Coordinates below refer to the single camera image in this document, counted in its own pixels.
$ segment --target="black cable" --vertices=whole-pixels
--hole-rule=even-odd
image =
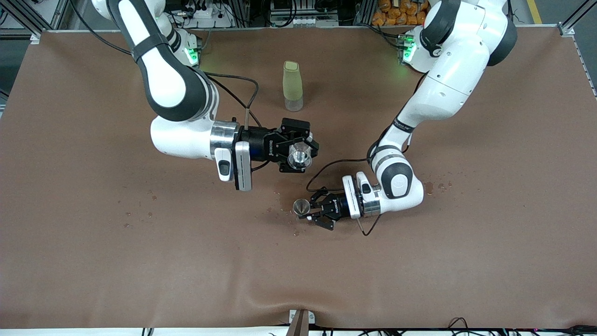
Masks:
[[[212,77],[234,78],[237,80],[243,80],[243,81],[248,81],[248,82],[253,83],[253,85],[255,85],[255,90],[253,91],[253,95],[249,99],[249,103],[247,104],[247,107],[246,107],[249,109],[251,108],[251,105],[253,104],[253,101],[257,97],[257,93],[259,92],[259,83],[256,80],[254,80],[252,78],[248,78],[248,77],[237,76],[237,75],[215,74],[213,72],[204,72],[204,74],[206,74],[208,76],[212,76]]]
[[[220,83],[219,81],[217,81],[215,78],[213,78],[212,76],[207,76],[207,78],[210,79],[210,81],[216,83],[219,87],[221,87],[222,89],[224,89],[224,91],[228,92],[229,95],[231,95],[239,104],[241,104],[242,107],[244,107],[245,109],[248,109],[247,106],[245,105],[245,103],[242,102],[242,100],[237,97],[229,88],[227,88],[224,84]],[[251,118],[253,118],[253,120],[255,121],[255,123],[259,126],[261,126],[261,123],[259,122],[259,120],[257,119],[257,117],[255,117],[255,115],[253,114],[253,112],[251,110],[249,110],[249,114],[251,115]]]
[[[227,13],[229,13],[229,14],[230,14],[230,15],[231,15],[233,18],[235,18],[235,19],[239,20],[240,22],[243,22],[243,24],[244,24],[244,23],[249,23],[249,24],[251,23],[251,20],[244,20],[244,19],[241,19],[241,18],[239,18],[238,16],[236,16],[236,14],[234,14],[234,13],[233,13],[231,10],[229,10],[229,9],[228,9],[228,7],[227,7],[227,6],[226,6],[224,3],[222,3],[222,2],[220,1],[220,7],[218,7],[218,10],[219,10],[220,12],[222,12],[222,11],[223,11],[223,10],[222,10],[222,7],[224,7],[224,9],[226,10],[226,12],[227,12]]]
[[[316,191],[320,191],[323,190],[324,188],[319,188],[319,189],[309,189],[309,187],[311,186],[311,183],[313,183],[313,181],[317,178],[317,176],[319,176],[319,174],[321,174],[327,167],[330,167],[333,164],[336,163],[341,163],[341,162],[363,162],[363,161],[367,161],[369,160],[369,158],[344,158],[342,160],[336,160],[336,161],[332,161],[328,164],[326,164],[325,166],[323,166],[322,169],[320,169],[317,174],[315,174],[311,180],[309,180],[309,182],[307,183],[307,186],[305,187],[305,189],[307,189],[308,192],[310,193],[314,193]],[[341,191],[344,190],[344,188],[335,188],[335,189],[328,189],[325,188],[327,191]]]
[[[421,86],[421,83],[423,82],[423,79],[425,78],[425,76],[426,76],[426,75],[427,75],[427,72],[425,72],[425,73],[424,73],[424,74],[421,76],[421,78],[419,78],[419,79],[418,79],[418,81],[417,81],[417,85],[416,85],[416,86],[415,86],[415,88],[414,88],[413,94],[415,94],[415,93],[417,92],[418,88]],[[326,164],[325,166],[323,166],[323,168],[321,168],[321,169],[320,169],[320,170],[317,172],[317,174],[315,174],[315,175],[314,175],[314,176],[311,178],[311,180],[309,180],[309,182],[307,183],[307,185],[306,185],[305,189],[307,189],[307,191],[308,191],[308,192],[310,192],[310,193],[315,193],[315,192],[317,192],[317,191],[320,191],[320,190],[323,190],[323,189],[325,189],[325,190],[327,190],[327,191],[341,191],[341,190],[344,190],[344,188],[333,188],[333,189],[328,189],[328,188],[322,187],[322,188],[319,188],[319,189],[310,189],[309,187],[311,186],[311,183],[313,183],[313,181],[314,181],[314,180],[317,178],[317,176],[319,176],[319,174],[321,174],[321,173],[322,173],[322,172],[323,172],[323,171],[324,171],[324,170],[325,170],[327,167],[330,167],[330,166],[331,166],[331,165],[333,165],[333,164],[336,164],[336,163],[341,163],[341,162],[363,162],[363,161],[368,161],[368,160],[372,159],[372,157],[373,157],[373,156],[371,156],[371,154],[373,154],[373,148],[377,146],[377,144],[378,144],[378,143],[381,141],[381,139],[383,138],[383,136],[384,136],[384,135],[386,135],[386,132],[387,132],[387,130],[389,130],[391,126],[392,126],[391,124],[390,124],[390,125],[388,125],[388,126],[386,127],[386,129],[385,129],[385,130],[383,130],[383,132],[380,134],[379,138],[377,138],[377,140],[376,140],[376,141],[375,141],[375,142],[374,142],[374,143],[373,143],[373,144],[372,144],[372,145],[369,147],[369,150],[367,151],[367,153],[369,153],[369,154],[368,154],[368,157],[366,157],[366,158],[357,158],[357,159],[342,159],[342,160],[336,160],[336,161],[332,161],[332,162],[330,162],[330,163]],[[402,151],[402,153],[406,153],[406,151],[408,151],[409,147],[410,147],[410,145],[409,145],[409,144],[407,144],[407,145],[406,145],[406,148],[404,148],[404,150]]]
[[[355,26],[364,26],[364,27],[367,27],[367,28],[373,30],[376,34],[381,35],[381,37],[384,39],[384,41],[386,41],[386,43],[388,43],[389,45],[391,45],[394,48],[401,49],[401,50],[406,49],[406,47],[394,44],[394,43],[392,43],[389,40],[389,38],[398,38],[398,35],[396,35],[396,34],[390,34],[390,33],[384,33],[383,31],[381,31],[381,27],[380,26],[377,26],[377,29],[375,29],[374,26],[371,26],[371,25],[369,25],[367,23],[357,23]]]
[[[313,4],[313,9],[320,13],[327,13],[329,11],[334,11],[334,10],[338,9],[337,4],[336,4],[336,6],[332,6],[332,7],[320,7],[319,4],[321,4],[323,2],[330,2],[330,0],[315,0],[315,3]]]
[[[382,34],[385,35],[387,37],[394,37],[397,38],[398,34],[390,34],[390,33],[385,33],[383,31],[381,31],[381,28],[379,30],[375,29],[374,26],[369,25],[368,23],[357,23],[355,26],[363,26],[363,27],[367,27],[371,30],[373,30],[376,34]]]
[[[143,330],[141,330],[141,336],[146,336],[145,335],[145,329],[147,330],[147,336],[152,336],[153,335],[153,328],[143,328]]]
[[[4,21],[6,21],[7,18],[8,18],[8,12],[6,10],[0,8],[0,19],[2,20],[0,22],[0,26],[2,26],[4,24]]]
[[[125,54],[127,54],[127,55],[130,55],[130,54],[131,54],[131,52],[130,52],[130,51],[128,51],[128,50],[126,50],[126,49],[123,49],[123,48],[121,48],[121,47],[118,47],[117,45],[114,45],[114,44],[112,44],[112,43],[110,43],[110,42],[106,41],[106,40],[105,40],[103,37],[101,37],[100,35],[98,35],[98,34],[97,34],[97,33],[96,33],[96,32],[95,32],[95,31],[94,31],[94,30],[93,30],[91,27],[89,27],[89,25],[87,24],[87,22],[85,22],[85,20],[83,20],[83,17],[81,16],[81,13],[79,13],[79,11],[76,9],[76,6],[75,6],[75,4],[73,3],[73,1],[72,1],[72,0],[68,0],[68,2],[69,2],[69,4],[70,4],[70,6],[73,8],[73,11],[74,11],[74,12],[75,12],[75,14],[77,15],[77,17],[79,17],[79,20],[81,20],[81,23],[82,23],[82,24],[83,24],[85,27],[87,27],[87,29],[89,30],[89,32],[90,32],[90,33],[92,33],[92,34],[93,34],[93,36],[95,36],[95,37],[96,37],[97,39],[99,39],[101,42],[103,42],[103,43],[105,43],[105,44],[109,45],[110,47],[112,47],[112,48],[114,48],[114,49],[116,49],[116,50],[118,50],[118,51],[120,51],[120,52],[122,52],[122,53],[125,53]]]
[[[256,172],[256,171],[260,170],[261,168],[267,166],[268,163],[269,163],[269,161],[265,161],[265,163],[260,164],[259,166],[255,167],[255,168],[251,168],[251,173]]]
[[[453,318],[452,321],[450,321],[450,325],[448,325],[447,329],[452,328],[459,321],[462,321],[464,323],[464,327],[466,329],[469,329],[469,325],[466,323],[466,319],[464,319],[464,317],[455,317],[455,318]]]
[[[364,230],[361,230],[361,232],[363,233],[363,236],[369,236],[371,234],[371,232],[373,231],[373,228],[377,225],[377,222],[379,222],[379,219],[381,218],[381,216],[383,215],[383,213],[380,213],[379,215],[377,215],[377,218],[375,219],[375,221],[373,222],[373,225],[371,226],[371,228],[369,229],[369,232],[365,233]]]
[[[251,105],[253,104],[253,101],[255,100],[255,98],[257,97],[257,93],[259,93],[259,83],[252,79],[252,78],[248,78],[248,77],[243,77],[243,76],[237,76],[237,75],[225,75],[225,74],[215,74],[213,72],[204,72],[208,77],[211,76],[211,80],[213,80],[216,84],[218,84],[221,88],[223,88],[224,90],[226,90],[226,92],[228,92],[229,94],[231,94],[237,102],[239,102],[245,109],[249,110],[249,114],[251,115],[251,118],[253,118],[253,120],[255,121],[255,123],[257,123],[257,125],[259,127],[261,126],[261,123],[259,122],[259,120],[257,119],[257,117],[255,117],[255,115],[253,114],[253,112],[251,111]],[[213,77],[223,77],[223,78],[234,78],[237,80],[243,80],[243,81],[248,81],[251,82],[255,85],[255,90],[253,91],[253,95],[251,96],[251,98],[249,99],[249,103],[247,105],[244,105],[244,103],[238,99],[238,97],[236,97],[236,95],[234,95],[227,87],[225,87],[222,83],[215,81]]]
[[[276,28],[284,28],[288,25],[290,25],[294,19],[296,19],[297,17],[297,11],[299,10],[299,6],[297,5],[297,1],[293,0],[293,5],[294,5],[294,14],[293,14],[293,8],[290,7],[290,17],[288,18],[288,20],[281,26],[276,25],[275,23],[272,23],[267,17],[266,14],[269,10],[267,11],[263,11],[263,8],[265,7],[265,0],[261,0],[261,16],[263,16],[263,20],[265,21],[265,23],[267,25],[269,25],[270,27],[276,27]]]

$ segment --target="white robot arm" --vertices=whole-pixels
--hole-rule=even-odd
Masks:
[[[343,177],[344,193],[325,190],[310,201],[297,200],[299,218],[333,230],[336,220],[401,211],[423,201],[423,185],[402,153],[413,130],[425,120],[452,117],[464,105],[485,67],[503,60],[516,42],[516,29],[502,13],[505,0],[442,0],[430,11],[424,27],[403,41],[403,62],[427,72],[420,87],[367,155],[377,185],[363,172]]]
[[[317,156],[310,124],[284,118],[280,127],[240,127],[216,120],[219,94],[196,65],[196,37],[173,29],[165,0],[92,0],[113,20],[141,70],[147,101],[157,113],[151,124],[155,147],[164,154],[207,158],[219,178],[237,190],[252,189],[251,161],[276,162],[280,172],[303,173]]]

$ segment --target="table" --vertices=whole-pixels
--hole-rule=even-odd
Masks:
[[[295,114],[285,60],[304,81]],[[420,74],[378,35],[342,28],[213,32],[202,68],[258,80],[268,127],[310,121],[309,171],[270,164],[235,191],[212,161],[152,146],[130,57],[86,33],[29,47],[0,122],[0,328],[270,325],[293,308],[337,328],[597,323],[597,102],[557,28],[520,28],[455,117],[417,128],[407,157],[426,198],[369,237],[353,221],[298,222],[291,206],[325,163],[365,155]],[[223,82],[245,100],[253,89]],[[243,112],[221,91],[219,119]],[[370,174],[346,163],[315,184],[358,170]]]

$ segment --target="floor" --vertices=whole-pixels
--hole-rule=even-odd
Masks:
[[[512,0],[517,25],[533,23],[557,23],[565,20],[578,8],[583,0]],[[537,11],[533,15],[531,8]],[[93,29],[116,29],[114,23],[100,16],[90,0],[79,0],[78,8],[86,22]],[[69,29],[84,29],[75,17],[68,23]],[[575,27],[575,38],[583,55],[588,73],[597,78],[597,9],[593,9]],[[0,88],[10,92],[19,71],[29,41],[7,41],[0,39]],[[0,97],[0,105],[5,101]]]

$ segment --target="metal bracket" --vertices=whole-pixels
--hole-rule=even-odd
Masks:
[[[39,37],[35,34],[31,34],[29,40],[31,41],[31,44],[39,44]]]
[[[297,310],[296,309],[291,309],[290,310],[290,315],[288,317],[288,323],[292,323],[294,316],[297,314]],[[312,311],[308,310],[307,314],[309,316],[309,324],[315,324],[315,314],[313,314]]]
[[[566,29],[566,28],[564,28],[564,26],[562,25],[561,22],[558,22],[558,29],[559,29],[560,35],[562,35],[562,37],[574,36],[574,28]]]

